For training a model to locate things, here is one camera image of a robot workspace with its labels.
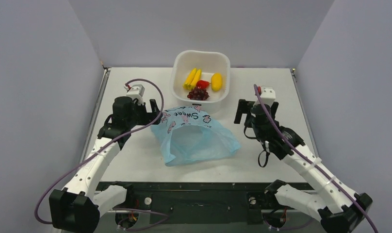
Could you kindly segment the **light blue plastic bag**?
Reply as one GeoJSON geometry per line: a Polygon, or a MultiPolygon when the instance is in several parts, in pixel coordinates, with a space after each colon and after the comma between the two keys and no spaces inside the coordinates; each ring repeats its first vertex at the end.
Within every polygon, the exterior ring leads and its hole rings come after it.
{"type": "Polygon", "coordinates": [[[160,143],[166,166],[225,159],[241,148],[233,133],[200,106],[164,110],[151,131],[160,143]]]}

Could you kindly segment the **dark red fake fruit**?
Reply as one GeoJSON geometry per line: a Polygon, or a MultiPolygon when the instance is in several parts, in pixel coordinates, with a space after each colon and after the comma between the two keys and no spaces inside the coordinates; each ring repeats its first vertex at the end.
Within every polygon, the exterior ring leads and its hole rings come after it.
{"type": "Polygon", "coordinates": [[[205,88],[195,87],[188,94],[187,98],[190,100],[204,101],[210,97],[208,91],[205,88]]]}

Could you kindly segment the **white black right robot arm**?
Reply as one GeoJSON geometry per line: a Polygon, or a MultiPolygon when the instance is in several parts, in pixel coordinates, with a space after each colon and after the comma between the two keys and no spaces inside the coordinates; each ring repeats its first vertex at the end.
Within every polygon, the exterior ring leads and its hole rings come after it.
{"type": "Polygon", "coordinates": [[[277,108],[277,102],[268,106],[240,99],[234,123],[239,124],[242,115],[246,115],[244,126],[253,129],[253,139],[261,143],[266,157],[275,155],[293,168],[315,192],[310,194],[275,180],[264,190],[265,203],[270,207],[296,209],[319,221],[327,233],[351,233],[363,220],[367,220],[377,232],[368,216],[372,198],[345,185],[323,165],[295,131],[280,126],[275,120],[277,108]]]}

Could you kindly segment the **red fake pear fruit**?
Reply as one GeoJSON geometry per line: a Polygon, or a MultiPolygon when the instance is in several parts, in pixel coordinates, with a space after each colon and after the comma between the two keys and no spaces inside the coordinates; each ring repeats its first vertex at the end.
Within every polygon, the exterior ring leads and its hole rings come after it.
{"type": "Polygon", "coordinates": [[[199,89],[207,89],[209,87],[209,85],[210,85],[210,83],[205,80],[199,80],[196,83],[196,87],[198,87],[199,89]]]}

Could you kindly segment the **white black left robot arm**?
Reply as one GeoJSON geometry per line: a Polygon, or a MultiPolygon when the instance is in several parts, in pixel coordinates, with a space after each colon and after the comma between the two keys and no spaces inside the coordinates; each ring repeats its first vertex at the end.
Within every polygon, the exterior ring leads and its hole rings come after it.
{"type": "Polygon", "coordinates": [[[130,136],[152,124],[159,124],[161,111],[154,99],[147,112],[142,98],[117,97],[112,113],[105,119],[88,157],[77,167],[73,178],[49,196],[54,228],[72,233],[92,233],[101,217],[115,206],[129,209],[135,195],[127,187],[110,185],[101,194],[96,188],[111,161],[122,151],[130,136]]]}

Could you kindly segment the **yellow fake fruit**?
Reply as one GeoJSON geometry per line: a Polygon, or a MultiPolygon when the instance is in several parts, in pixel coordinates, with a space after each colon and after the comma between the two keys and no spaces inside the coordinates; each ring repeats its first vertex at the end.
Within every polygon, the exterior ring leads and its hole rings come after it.
{"type": "Polygon", "coordinates": [[[212,77],[211,77],[211,88],[212,88],[212,91],[218,92],[219,90],[221,90],[222,85],[223,85],[222,75],[220,73],[213,74],[212,77]]]}
{"type": "Polygon", "coordinates": [[[182,87],[186,90],[192,90],[196,87],[197,82],[200,80],[202,74],[201,69],[194,68],[186,78],[182,87]]]}

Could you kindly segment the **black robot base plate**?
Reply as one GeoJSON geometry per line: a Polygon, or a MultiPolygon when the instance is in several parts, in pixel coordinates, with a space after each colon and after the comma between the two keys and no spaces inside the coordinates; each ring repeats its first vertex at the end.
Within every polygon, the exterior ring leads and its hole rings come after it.
{"type": "Polygon", "coordinates": [[[120,208],[169,215],[167,224],[260,224],[263,213],[277,216],[285,207],[265,194],[269,183],[99,182],[96,192],[111,185],[128,189],[120,208]]]}

